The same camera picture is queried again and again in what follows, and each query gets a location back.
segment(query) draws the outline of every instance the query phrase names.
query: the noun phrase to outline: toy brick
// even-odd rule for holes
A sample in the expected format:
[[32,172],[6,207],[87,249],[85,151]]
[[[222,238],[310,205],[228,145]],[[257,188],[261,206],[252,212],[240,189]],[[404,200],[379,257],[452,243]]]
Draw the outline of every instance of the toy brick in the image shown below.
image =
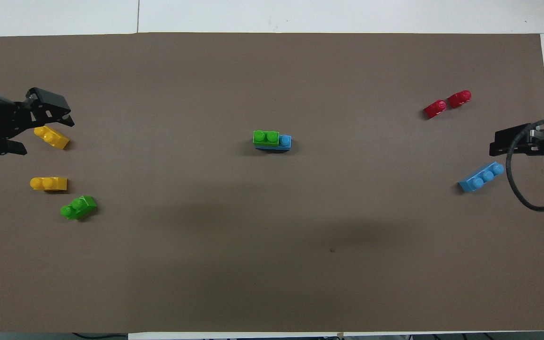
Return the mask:
[[423,110],[425,111],[427,116],[431,119],[438,116],[438,114],[440,114],[440,112],[442,112],[443,110],[446,110],[446,108],[447,108],[446,102],[440,99],[439,101],[435,101],[432,105],[426,107]]
[[255,146],[255,149],[289,151],[291,149],[291,136],[281,135],[278,138],[278,146]]
[[471,100],[471,92],[463,90],[449,97],[449,103],[452,108],[457,108]]
[[253,131],[253,145],[255,146],[278,146],[278,131]]
[[501,164],[493,161],[475,170],[466,178],[463,178],[463,180],[459,181],[459,185],[465,192],[476,191],[483,187],[485,183],[492,181],[494,177],[502,174],[503,170],[504,168]]
[[75,198],[71,204],[63,206],[60,209],[60,214],[66,217],[67,220],[77,220],[86,213],[94,210],[97,206],[92,196],[81,196],[80,198]]
[[62,150],[67,146],[68,138],[64,137],[64,135],[51,127],[36,127],[33,132],[36,136],[39,136],[44,142],[52,145],[54,148]]
[[67,189],[67,179],[64,177],[35,177],[30,184],[33,190],[60,191]]

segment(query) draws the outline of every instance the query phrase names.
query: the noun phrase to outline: brown table surface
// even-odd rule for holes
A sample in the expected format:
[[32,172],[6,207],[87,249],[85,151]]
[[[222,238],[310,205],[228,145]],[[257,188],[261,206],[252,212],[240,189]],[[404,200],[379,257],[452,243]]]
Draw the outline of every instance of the brown table surface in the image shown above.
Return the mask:
[[[544,330],[544,213],[457,185],[544,118],[537,34],[0,37],[0,94],[33,86],[76,125],[0,157],[0,332]],[[514,174],[544,203],[541,158]]]

